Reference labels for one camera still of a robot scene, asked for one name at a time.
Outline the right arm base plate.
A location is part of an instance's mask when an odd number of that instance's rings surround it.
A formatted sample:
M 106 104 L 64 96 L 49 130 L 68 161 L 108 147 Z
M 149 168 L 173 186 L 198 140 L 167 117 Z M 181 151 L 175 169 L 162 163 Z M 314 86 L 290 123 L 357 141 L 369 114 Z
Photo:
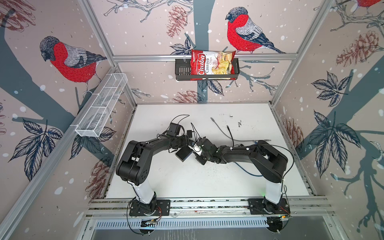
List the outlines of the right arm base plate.
M 291 210 L 287 199 L 281 198 L 278 204 L 266 198 L 248 199 L 248 209 L 251 215 L 290 215 Z

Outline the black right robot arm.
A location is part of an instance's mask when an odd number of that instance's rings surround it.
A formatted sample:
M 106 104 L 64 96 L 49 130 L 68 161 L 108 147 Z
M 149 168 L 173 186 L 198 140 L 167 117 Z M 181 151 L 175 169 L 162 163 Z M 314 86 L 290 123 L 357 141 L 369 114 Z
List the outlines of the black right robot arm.
M 190 146 L 196 159 L 202 165 L 206 162 L 216 164 L 250 163 L 266 179 L 266 193 L 262 200 L 263 211 L 267 214 L 276 213 L 281 206 L 283 178 L 288 158 L 266 141 L 255 145 L 216 147 L 207 138 L 200 139 Z

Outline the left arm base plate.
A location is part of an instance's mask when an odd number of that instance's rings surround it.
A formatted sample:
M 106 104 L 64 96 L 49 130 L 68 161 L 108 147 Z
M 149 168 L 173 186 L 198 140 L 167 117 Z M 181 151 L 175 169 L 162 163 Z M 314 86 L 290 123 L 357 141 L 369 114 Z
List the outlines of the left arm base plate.
M 141 203 L 139 200 L 132 200 L 128 207 L 130 217 L 159 217 L 170 214 L 170 200 L 152 200 L 149 204 Z

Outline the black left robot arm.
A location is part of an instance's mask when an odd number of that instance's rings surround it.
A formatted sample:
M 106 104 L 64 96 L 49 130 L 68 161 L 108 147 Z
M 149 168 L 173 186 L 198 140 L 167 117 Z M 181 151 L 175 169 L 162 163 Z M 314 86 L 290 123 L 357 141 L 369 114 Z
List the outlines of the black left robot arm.
M 192 136 L 192 130 L 186 131 L 180 124 L 170 123 L 163 133 L 152 140 L 128 143 L 116 167 L 116 174 L 133 187 L 136 194 L 134 201 L 140 207 L 150 212 L 157 207 L 157 195 L 147 181 L 153 156 L 162 151 L 189 150 Z

